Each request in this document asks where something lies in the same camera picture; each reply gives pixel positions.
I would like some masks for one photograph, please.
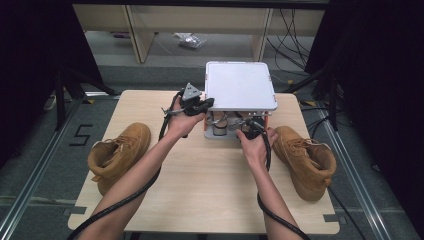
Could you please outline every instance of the forearm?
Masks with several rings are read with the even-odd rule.
[[[290,213],[284,199],[271,179],[265,165],[258,165],[258,161],[249,161],[250,169],[255,179],[259,196],[263,204],[274,214],[297,227],[297,223]],[[264,213],[265,227],[268,238],[274,239],[301,239],[284,225],[270,218]]]
[[[125,199],[144,187],[160,169],[169,151],[179,137],[165,135],[142,159],[140,159],[113,187],[97,205],[93,215]],[[87,228],[80,239],[117,239],[143,201],[145,193],[111,212]]]

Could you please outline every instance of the white device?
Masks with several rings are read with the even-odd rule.
[[[278,107],[268,66],[261,62],[208,62],[205,98],[214,98],[205,120],[205,137],[236,139],[243,121],[267,118]]]

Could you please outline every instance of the floor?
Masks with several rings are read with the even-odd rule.
[[[155,67],[199,68],[199,72],[201,72],[208,61],[252,61],[248,36],[194,34],[206,42],[198,49],[188,49],[179,46],[179,39],[174,34],[158,33],[146,62],[140,64],[136,62],[129,39],[115,38],[109,32],[86,32],[85,34],[102,74],[112,85],[114,80],[119,81],[118,78],[122,75],[109,74],[108,71],[111,71],[109,70],[111,67],[118,69],[131,67],[132,70]],[[277,36],[270,36],[269,40],[275,46],[280,44]],[[296,46],[289,40],[287,39],[287,46],[296,50]],[[305,49],[311,48],[313,40],[314,38],[311,37],[299,37],[299,41]],[[272,46],[267,44],[262,61],[268,65],[273,83],[275,82],[278,86],[276,89],[288,86],[290,80],[296,83],[303,78],[301,75],[304,74],[298,66],[303,64],[300,55],[296,51],[287,51],[287,48],[280,47],[281,50],[285,49],[286,54],[295,59],[297,64],[276,55]],[[305,104],[302,109],[310,108],[308,103],[314,102],[310,96],[312,88],[313,84],[296,93],[298,99]],[[76,128],[84,122],[98,122],[99,120],[94,119],[95,116],[93,116],[96,111],[111,116],[116,102],[117,99],[99,100],[96,103],[97,110],[90,107],[90,104],[78,101],[70,102],[68,106],[70,114],[72,114],[73,106],[80,105],[80,107],[75,111],[75,115],[68,116],[73,119],[68,128]],[[318,104],[318,107],[325,107],[325,101],[314,103]],[[335,194],[332,195],[332,200],[339,216],[341,232],[336,236],[312,236],[311,238],[360,239],[359,231],[351,224],[354,222],[350,220],[352,216],[359,225],[358,228],[365,235],[365,239],[419,239],[389,186],[378,173],[378,169],[370,167],[372,159],[367,154],[366,148],[361,145],[361,140],[355,134],[349,118],[343,114],[338,115],[340,126],[338,132],[334,132],[326,122],[314,132],[314,127],[318,127],[317,121],[322,119],[326,112],[304,111],[303,114],[306,124],[311,129],[311,135],[333,146],[332,149],[339,158],[338,172],[333,180]],[[17,219],[16,224],[10,226],[7,237],[3,236],[2,239],[56,239],[64,238],[70,233],[63,223],[67,222],[69,212],[75,204],[75,196],[78,196],[81,179],[86,176],[86,171],[74,169],[77,164],[71,161],[77,161],[76,159],[80,155],[86,155],[90,150],[89,144],[92,144],[94,139],[102,137],[108,119],[101,121],[103,122],[92,126],[93,133],[87,146],[80,147],[71,153],[67,151],[65,154],[60,149],[57,150],[56,146],[52,146],[50,139],[60,139],[61,144],[69,145],[75,141],[74,132],[54,132],[51,126],[55,123],[55,113],[52,111],[47,111],[39,119],[38,127],[34,128],[29,135],[21,149],[22,154],[17,157],[26,159],[26,162],[9,161],[0,172],[0,216],[5,219],[11,215]],[[49,150],[55,159],[70,159],[71,161],[43,160],[49,158],[46,156]],[[29,189],[29,191],[25,193],[25,191],[21,191],[22,189]],[[15,214],[12,212],[13,206],[19,205],[17,202],[25,197],[22,196],[25,194],[29,196],[29,202],[20,203],[20,208],[25,211],[19,211],[18,206]],[[122,238],[130,239],[131,234],[127,233]],[[193,234],[164,233],[144,233],[140,237],[140,239],[196,238],[197,236]],[[257,236],[210,235],[208,239],[257,239]]]

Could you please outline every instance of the boot laces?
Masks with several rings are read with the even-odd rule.
[[[106,142],[114,142],[118,145],[117,150],[121,150],[124,147],[124,145],[132,146],[137,142],[136,137],[130,137],[130,136],[118,136],[115,139],[107,139]]]
[[[298,138],[298,139],[293,139],[293,140],[289,140],[287,141],[287,145],[289,146],[291,151],[296,151],[299,148],[304,148],[306,149],[307,147],[311,146],[311,145],[319,145],[319,142],[315,139],[311,139],[311,138]],[[314,161],[313,159],[311,159],[308,156],[312,166],[314,166],[316,169],[321,169],[321,165],[319,163],[317,163],[316,161]]]
[[[287,141],[287,145],[289,145],[290,150],[294,151],[297,148],[307,148],[310,145],[318,144],[318,141],[311,138],[298,138]]]

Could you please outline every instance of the white box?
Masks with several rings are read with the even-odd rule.
[[[261,62],[208,62],[206,64],[205,97],[214,98],[211,112],[240,112],[246,116],[267,115],[276,110],[274,87],[268,66]],[[228,118],[228,126],[237,119]],[[213,126],[205,124],[205,137],[235,139],[235,130],[226,129],[226,135],[213,134]]]

